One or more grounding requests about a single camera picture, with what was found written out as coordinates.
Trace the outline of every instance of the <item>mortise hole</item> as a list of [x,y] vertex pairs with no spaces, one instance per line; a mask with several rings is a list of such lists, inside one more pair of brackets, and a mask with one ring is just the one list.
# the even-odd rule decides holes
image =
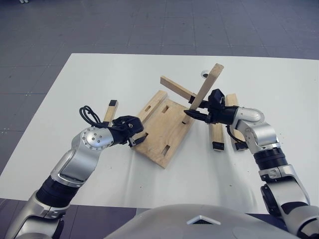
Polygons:
[[166,145],[165,148],[163,149],[163,151],[161,152],[162,155],[166,155],[167,154],[167,151],[169,150],[170,146],[169,145]]
[[148,107],[145,109],[145,112],[149,111],[150,108],[151,108],[151,106],[148,106]]
[[165,113],[168,110],[169,106],[165,106],[164,109],[161,111],[162,113]]

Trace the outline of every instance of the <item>robotic arm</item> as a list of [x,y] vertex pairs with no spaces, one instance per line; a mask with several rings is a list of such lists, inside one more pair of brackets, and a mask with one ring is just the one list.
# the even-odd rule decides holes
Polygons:
[[33,193],[26,205],[10,225],[6,239],[53,238],[58,239],[63,230],[63,216],[72,198],[95,170],[102,150],[116,144],[135,145],[132,136],[143,131],[139,118],[119,117],[113,126],[89,120],[85,110],[97,115],[89,108],[80,109],[80,114],[94,127],[88,127],[76,135],[67,151],[41,188]]
[[217,89],[203,101],[201,108],[209,114],[186,110],[185,113],[206,123],[223,123],[232,138],[229,127],[239,130],[266,182],[261,193],[268,212],[282,219],[288,231],[300,238],[319,238],[319,208],[310,200],[292,165],[288,164],[274,129],[265,122],[262,112],[237,106],[226,107],[224,95]]

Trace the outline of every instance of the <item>black cable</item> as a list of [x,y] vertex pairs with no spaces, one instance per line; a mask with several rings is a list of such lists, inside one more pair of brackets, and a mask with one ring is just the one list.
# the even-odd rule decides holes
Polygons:
[[124,129],[119,129],[116,127],[109,127],[108,124],[101,122],[98,115],[89,107],[89,106],[83,106],[79,110],[80,116],[89,123],[92,127],[96,128],[112,128],[112,130],[115,131],[124,131]]
[[237,143],[240,143],[240,144],[244,145],[245,147],[247,147],[247,143],[246,143],[246,142],[244,142],[244,141],[242,141],[242,140],[236,138],[236,137],[231,133],[231,131],[230,131],[230,125],[226,125],[226,128],[227,128],[227,133],[229,134],[229,136],[230,136],[233,140],[235,140]]

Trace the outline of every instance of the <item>wooden plank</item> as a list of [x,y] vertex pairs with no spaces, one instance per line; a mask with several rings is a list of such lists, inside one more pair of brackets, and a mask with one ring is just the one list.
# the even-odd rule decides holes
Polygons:
[[221,123],[210,123],[208,126],[213,149],[223,151],[225,149],[223,125]]
[[194,122],[190,119],[188,124],[182,123],[186,109],[174,101],[164,100],[144,123],[146,139],[132,149],[166,168]]
[[[239,106],[236,94],[226,95],[225,104],[226,104],[226,106]],[[245,138],[241,132],[234,129],[233,127],[230,127],[230,131],[237,139],[240,139],[241,141],[245,141]],[[235,145],[237,151],[248,149],[247,147],[243,146],[242,143],[236,142],[233,138],[231,138],[231,142],[232,142],[232,144]]]
[[145,107],[137,115],[141,122],[144,123],[148,120],[150,115],[157,109],[157,107],[163,102],[167,97],[167,92],[158,91],[151,100],[145,105]]
[[[218,63],[215,64],[213,69],[209,72],[204,84],[201,86],[196,98],[194,99],[193,103],[190,106],[190,110],[195,110],[198,108],[204,97],[207,95],[208,91],[212,87],[212,85],[215,83],[217,80],[218,76],[222,72],[224,67]],[[185,115],[184,119],[182,120],[183,123],[188,123],[190,119],[190,116]]]
[[196,94],[192,93],[188,89],[184,88],[183,86],[179,85],[178,83],[172,81],[171,79],[161,76],[160,77],[160,83],[169,88],[170,90],[174,91],[178,95],[182,96],[183,98],[187,99],[188,101],[190,100],[190,97],[196,97]]
[[107,123],[108,126],[111,126],[111,122],[114,119],[115,112],[118,108],[119,102],[116,100],[111,100],[109,106],[106,110],[103,122]]

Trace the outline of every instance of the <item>white table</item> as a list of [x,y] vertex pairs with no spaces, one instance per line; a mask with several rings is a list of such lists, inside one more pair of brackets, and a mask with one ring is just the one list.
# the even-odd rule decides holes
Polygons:
[[[41,186],[73,136],[88,126],[79,116],[81,106],[103,118],[116,99],[116,117],[134,116],[160,89],[188,105],[160,85],[160,75],[196,93],[200,73],[216,62],[225,68],[214,88],[236,93],[242,106],[265,114],[312,204],[319,206],[319,61],[223,56],[72,54],[5,167],[0,197],[27,200]],[[208,126],[196,121],[166,170],[127,145],[106,149],[72,203],[139,208],[203,203],[266,213],[261,185],[249,151],[235,152],[228,136],[226,150],[213,151]]]

